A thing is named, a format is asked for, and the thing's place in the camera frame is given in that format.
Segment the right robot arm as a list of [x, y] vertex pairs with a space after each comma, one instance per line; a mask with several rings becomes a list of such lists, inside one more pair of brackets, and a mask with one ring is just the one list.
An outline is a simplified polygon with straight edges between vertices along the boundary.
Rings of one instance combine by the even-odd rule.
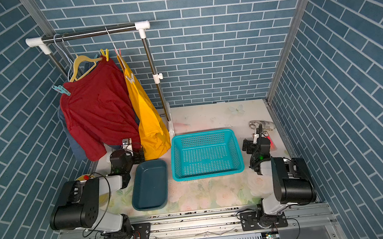
[[284, 212], [292, 206], [304, 206], [316, 201], [317, 193], [307, 164], [302, 158], [274, 157], [270, 154], [271, 140], [256, 134], [253, 140], [243, 140], [242, 151], [250, 154], [250, 166], [260, 176], [270, 176], [273, 193], [261, 199], [254, 209], [236, 213], [243, 231], [287, 227]]

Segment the white wire hanger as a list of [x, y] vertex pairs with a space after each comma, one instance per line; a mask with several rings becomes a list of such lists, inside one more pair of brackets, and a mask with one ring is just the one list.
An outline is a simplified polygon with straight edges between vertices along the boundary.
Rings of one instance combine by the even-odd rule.
[[[115, 50], [115, 48], [117, 49], [117, 47], [116, 47], [114, 41], [112, 40], [111, 34], [109, 33], [109, 30], [108, 30], [107, 28], [105, 28], [105, 30], [106, 30], [106, 32], [107, 32], [107, 34], [108, 34], [108, 36], [109, 36], [110, 42], [112, 43], [114, 50]], [[117, 58], [117, 61], [119, 62], [119, 65], [120, 65], [121, 68], [122, 68], [122, 71], [123, 71], [123, 70], [124, 70], [124, 65], [123, 65], [122, 56], [117, 56], [117, 55], [116, 55], [116, 58]]]

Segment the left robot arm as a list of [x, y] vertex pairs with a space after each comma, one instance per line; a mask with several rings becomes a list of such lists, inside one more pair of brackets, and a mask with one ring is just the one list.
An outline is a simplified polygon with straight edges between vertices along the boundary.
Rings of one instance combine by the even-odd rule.
[[119, 149], [109, 159], [109, 175], [94, 172], [87, 180], [64, 183], [51, 214], [52, 230], [82, 228], [84, 238], [96, 232], [103, 239], [149, 239], [149, 223], [133, 225], [126, 214], [110, 213], [108, 205], [100, 208], [99, 198], [106, 195], [109, 202], [114, 192], [127, 188], [133, 165], [145, 161], [143, 148]]

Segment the grey clothespin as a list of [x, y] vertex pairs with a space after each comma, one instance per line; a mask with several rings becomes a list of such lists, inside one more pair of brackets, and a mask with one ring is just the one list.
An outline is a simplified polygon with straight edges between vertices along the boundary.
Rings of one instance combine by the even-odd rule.
[[131, 74], [124, 74], [125, 75], [125, 78], [132, 84], [135, 83], [135, 76], [131, 73]]

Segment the yellow t-shirt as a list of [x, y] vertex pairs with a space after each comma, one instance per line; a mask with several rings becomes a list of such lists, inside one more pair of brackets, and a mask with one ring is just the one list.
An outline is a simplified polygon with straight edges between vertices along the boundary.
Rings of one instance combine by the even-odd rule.
[[[132, 73], [134, 75], [125, 60], [123, 58], [122, 60], [124, 65], [123, 74]], [[126, 78], [125, 81], [129, 98], [140, 122], [138, 132], [145, 152], [145, 160], [160, 158], [171, 148], [168, 129], [137, 77], [135, 76], [134, 84], [130, 83]]]

